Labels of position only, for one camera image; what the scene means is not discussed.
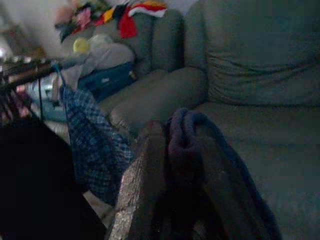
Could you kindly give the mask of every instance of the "couch cushion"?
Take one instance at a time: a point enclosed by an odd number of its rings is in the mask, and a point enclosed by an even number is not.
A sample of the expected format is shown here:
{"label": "couch cushion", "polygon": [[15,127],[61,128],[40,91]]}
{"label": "couch cushion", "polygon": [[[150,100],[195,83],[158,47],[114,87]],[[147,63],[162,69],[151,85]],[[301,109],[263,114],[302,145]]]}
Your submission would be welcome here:
{"label": "couch cushion", "polygon": [[230,140],[270,144],[320,144],[320,107],[235,106],[207,102],[206,114]]}
{"label": "couch cushion", "polygon": [[184,19],[176,10],[167,10],[154,21],[152,69],[169,72],[184,65]]}
{"label": "couch cushion", "polygon": [[114,95],[107,97],[105,100],[99,103],[100,109],[107,116],[112,109],[121,101],[132,95],[139,94],[144,88],[147,88],[151,82],[162,79],[168,72],[165,70],[155,70],[146,75],[145,77],[137,80],[133,84],[125,87]]}
{"label": "couch cushion", "polygon": [[205,0],[209,100],[320,105],[320,1]]}
{"label": "couch cushion", "polygon": [[[109,115],[112,109],[122,100],[131,97],[132,95],[137,95],[139,92],[143,92],[148,84],[153,81],[157,81],[163,78],[168,72],[165,70],[156,70],[148,74],[147,76],[141,78],[140,80],[134,82],[133,84],[125,87],[119,92],[107,97],[105,100],[99,103],[101,111],[105,116]],[[51,129],[55,134],[62,138],[67,144],[70,144],[68,125],[65,122],[57,121],[45,121],[45,124]]]}
{"label": "couch cushion", "polygon": [[320,145],[231,141],[278,221],[283,240],[320,234]]}
{"label": "couch cushion", "polygon": [[184,18],[184,65],[207,70],[206,36],[203,21],[204,0],[197,1]]}

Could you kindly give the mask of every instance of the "upholstered fabric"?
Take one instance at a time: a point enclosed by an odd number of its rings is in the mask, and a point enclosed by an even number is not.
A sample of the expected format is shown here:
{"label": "upholstered fabric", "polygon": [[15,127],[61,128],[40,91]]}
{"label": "upholstered fabric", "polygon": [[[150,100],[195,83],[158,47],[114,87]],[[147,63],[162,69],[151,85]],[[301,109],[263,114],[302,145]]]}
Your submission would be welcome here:
{"label": "upholstered fabric", "polygon": [[203,22],[204,0],[196,2],[184,18],[184,64],[207,70],[206,36]]}
{"label": "upholstered fabric", "polygon": [[283,240],[320,234],[320,145],[230,141],[278,221]]}
{"label": "upholstered fabric", "polygon": [[148,88],[149,84],[162,79],[166,74],[168,74],[165,70],[155,70],[150,72],[145,77],[139,79],[133,84],[123,88],[116,94],[113,94],[107,97],[105,100],[99,103],[101,111],[107,116],[110,114],[112,109],[117,106],[121,101],[129,98],[133,95],[139,95],[140,92],[145,92],[145,88]]}
{"label": "upholstered fabric", "polygon": [[[99,103],[100,110],[108,117],[112,109],[119,104],[121,101],[130,98],[131,96],[139,96],[144,93],[145,88],[151,82],[158,81],[163,78],[168,72],[164,70],[156,70],[148,74],[147,76],[139,79],[133,84],[127,86],[126,88],[120,90],[119,92],[107,97],[105,100]],[[62,138],[67,144],[70,145],[68,125],[65,122],[57,121],[45,121],[45,124],[49,129],[51,129],[55,134]]]}
{"label": "upholstered fabric", "polygon": [[183,67],[184,19],[175,10],[154,21],[152,69],[172,72]]}
{"label": "upholstered fabric", "polygon": [[194,108],[203,103],[207,96],[206,82],[205,73],[199,69],[176,70],[120,102],[109,119],[116,128],[136,137],[150,120],[164,122],[178,108]]}
{"label": "upholstered fabric", "polygon": [[230,140],[266,144],[320,144],[320,107],[236,106],[206,102],[208,115]]}
{"label": "upholstered fabric", "polygon": [[205,0],[209,99],[319,105],[319,8],[317,0]]}

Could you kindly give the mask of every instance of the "dark blue towel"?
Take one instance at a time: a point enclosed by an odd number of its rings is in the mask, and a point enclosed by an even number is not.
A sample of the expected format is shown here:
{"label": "dark blue towel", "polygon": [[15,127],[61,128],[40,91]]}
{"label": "dark blue towel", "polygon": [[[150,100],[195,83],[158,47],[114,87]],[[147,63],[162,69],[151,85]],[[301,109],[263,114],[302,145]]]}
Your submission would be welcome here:
{"label": "dark blue towel", "polygon": [[[281,240],[282,236],[274,214],[259,194],[246,164],[240,158],[237,152],[226,142],[222,132],[218,129],[218,127],[203,113],[189,111],[185,108],[177,110],[173,114],[172,118],[168,121],[167,125],[169,127],[170,136],[170,142],[168,146],[169,156],[175,156],[177,159],[181,160],[188,159],[188,161],[190,160],[189,156],[191,156],[192,160],[197,159],[200,154],[200,147],[196,138],[196,126],[203,125],[211,130],[211,133],[215,137],[216,142],[222,149],[226,158],[230,160],[233,167],[238,169],[240,172],[243,182],[245,183],[247,190],[254,202],[257,213],[260,215],[264,226],[270,235],[270,239]],[[172,162],[171,165],[173,166],[173,171],[175,171],[175,168],[180,168],[183,164],[186,163]],[[194,174],[187,172],[186,176],[193,179],[184,179],[184,181],[188,181],[189,183],[194,182]],[[182,187],[185,187],[183,182],[180,182],[180,184]]]}

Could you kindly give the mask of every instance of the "dark fabric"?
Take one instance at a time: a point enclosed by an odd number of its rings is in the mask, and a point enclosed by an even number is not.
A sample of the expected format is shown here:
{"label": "dark fabric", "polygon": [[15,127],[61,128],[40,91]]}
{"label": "dark fabric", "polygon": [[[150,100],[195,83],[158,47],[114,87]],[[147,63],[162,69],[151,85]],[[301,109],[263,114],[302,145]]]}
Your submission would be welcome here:
{"label": "dark fabric", "polygon": [[38,119],[0,129],[0,236],[103,240],[105,227],[75,183],[70,147]]}
{"label": "dark fabric", "polygon": [[77,25],[75,23],[62,23],[56,24],[54,27],[56,30],[60,31],[59,37],[62,43],[66,39],[66,37],[68,37],[74,32],[74,30],[77,28]]}
{"label": "dark fabric", "polygon": [[181,176],[180,170],[184,169],[185,171],[183,174],[184,177],[182,180],[178,179],[177,183],[183,188],[190,188],[193,187],[193,185],[197,185],[197,181],[201,181],[197,176],[197,172],[194,173],[193,171],[193,168],[199,169],[198,173],[201,174],[201,168],[197,166],[197,164],[199,164],[197,160],[200,158],[200,148],[196,139],[196,126],[199,125],[206,126],[211,130],[226,158],[231,161],[234,168],[239,170],[270,238],[272,240],[282,239],[277,221],[268,205],[260,196],[243,160],[226,142],[221,131],[206,115],[188,111],[185,108],[177,110],[167,124],[170,136],[168,156],[172,165],[173,174],[175,176]]}
{"label": "dark fabric", "polygon": [[75,179],[114,206],[122,175],[134,159],[127,140],[105,119],[87,91],[60,88],[69,129]]}
{"label": "dark fabric", "polygon": [[114,12],[112,14],[112,18],[116,20],[117,29],[119,29],[120,20],[125,14],[127,5],[118,5],[115,7]]}

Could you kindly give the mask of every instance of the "clothing pile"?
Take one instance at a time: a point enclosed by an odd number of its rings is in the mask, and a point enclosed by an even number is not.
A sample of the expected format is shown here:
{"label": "clothing pile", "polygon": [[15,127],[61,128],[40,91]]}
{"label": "clothing pile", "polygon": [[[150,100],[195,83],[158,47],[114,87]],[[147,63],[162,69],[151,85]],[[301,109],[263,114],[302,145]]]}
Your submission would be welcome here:
{"label": "clothing pile", "polygon": [[110,7],[107,4],[103,5],[103,7],[97,7],[97,3],[86,2],[81,6],[73,4],[73,7],[60,7],[56,12],[54,26],[60,31],[60,40],[63,42],[71,34],[78,33],[89,27],[106,24],[111,20],[116,20],[120,36],[126,39],[138,34],[135,21],[132,18],[135,14],[147,14],[162,18],[166,11],[167,5],[165,3],[153,0],[114,7]]}

